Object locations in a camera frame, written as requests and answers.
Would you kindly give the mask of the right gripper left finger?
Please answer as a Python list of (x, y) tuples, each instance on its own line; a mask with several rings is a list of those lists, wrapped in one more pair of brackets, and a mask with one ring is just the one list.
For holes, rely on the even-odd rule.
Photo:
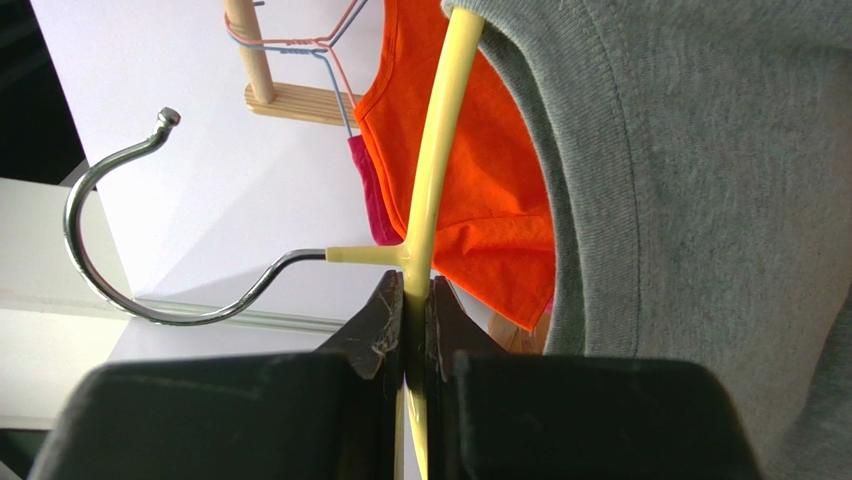
[(89, 373), (34, 479), (400, 479), (403, 278), (311, 352)]

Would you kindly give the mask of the grey t shirt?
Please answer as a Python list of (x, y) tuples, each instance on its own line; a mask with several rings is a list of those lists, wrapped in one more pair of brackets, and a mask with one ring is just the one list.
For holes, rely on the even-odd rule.
[(701, 364), (767, 478), (849, 478), (850, 3), (462, 8), (545, 179), (547, 352)]

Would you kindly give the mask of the orange t shirt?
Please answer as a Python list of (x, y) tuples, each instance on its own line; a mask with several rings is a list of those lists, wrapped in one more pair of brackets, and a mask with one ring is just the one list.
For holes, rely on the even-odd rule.
[[(395, 231), (408, 229), (429, 97), (448, 26), (436, 1), (388, 1), (377, 76), (355, 110)], [(554, 234), (535, 149), (488, 61), (474, 59), (438, 215), (433, 266), (524, 329), (551, 305)]]

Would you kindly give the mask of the yellow plastic hanger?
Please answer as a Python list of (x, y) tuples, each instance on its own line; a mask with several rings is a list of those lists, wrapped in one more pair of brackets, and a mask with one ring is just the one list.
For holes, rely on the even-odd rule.
[(180, 122), (179, 114), (163, 108), (152, 134), (90, 167), (72, 186), (63, 211), (66, 249), (89, 287), (115, 308), (137, 318), (170, 326), (201, 326), (230, 319), (248, 309), (284, 269), (299, 261), (388, 265), (401, 268), (404, 277), (402, 339), (407, 405), (412, 438), (423, 478), (431, 478), (428, 457), (425, 370), (417, 366), (417, 348), (425, 344), (426, 302), (429, 296), (435, 232), (449, 154), (484, 20), (458, 8), (450, 15), (425, 118), (408, 216), (405, 240), (397, 246), (328, 247), (300, 249), (284, 254), (268, 267), (238, 300), (210, 313), (190, 316), (160, 312), (127, 298), (113, 288), (90, 260), (81, 230), (83, 206), (97, 182), (131, 161), (161, 148)]

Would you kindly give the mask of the pink wire hanger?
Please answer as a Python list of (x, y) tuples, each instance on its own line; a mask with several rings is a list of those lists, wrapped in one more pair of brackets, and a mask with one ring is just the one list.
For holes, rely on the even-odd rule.
[(313, 37), (313, 38), (274, 38), (274, 39), (249, 39), (244, 35), (240, 35), (234, 29), (234, 23), (229, 18), (228, 14), (224, 14), (224, 25), (226, 31), (231, 36), (232, 39), (237, 41), (240, 45), (243, 46), (256, 46), (260, 47), (262, 50), (276, 50), (279, 53), (282, 53), (284, 50), (295, 50), (297, 47), (305, 47), (310, 55), (316, 53), (319, 55), (322, 52), (325, 52), (331, 57), (331, 67), (334, 68), (335, 73), (331, 73), (330, 77), (332, 80), (332, 84), (334, 87), (334, 92), (338, 97), (341, 96), (340, 85), (337, 84), (337, 81), (340, 80), (343, 85), (343, 92), (346, 95), (350, 105), (352, 107), (356, 106), (356, 99), (352, 87), (349, 83), (348, 77), (344, 71), (344, 68), (334, 51), (334, 47), (336, 44), (342, 39), (342, 37), (347, 32), (348, 28), (354, 22), (354, 20), (358, 17), (360, 12), (366, 6), (367, 1), (351, 1), (346, 10), (343, 12), (342, 16), (338, 20), (335, 27), (332, 31), (321, 37)]

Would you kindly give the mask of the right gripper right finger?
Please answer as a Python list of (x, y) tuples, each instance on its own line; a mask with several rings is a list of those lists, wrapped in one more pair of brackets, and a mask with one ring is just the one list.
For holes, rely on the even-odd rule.
[(706, 368), (511, 354), (438, 277), (425, 307), (432, 479), (757, 479), (732, 401)]

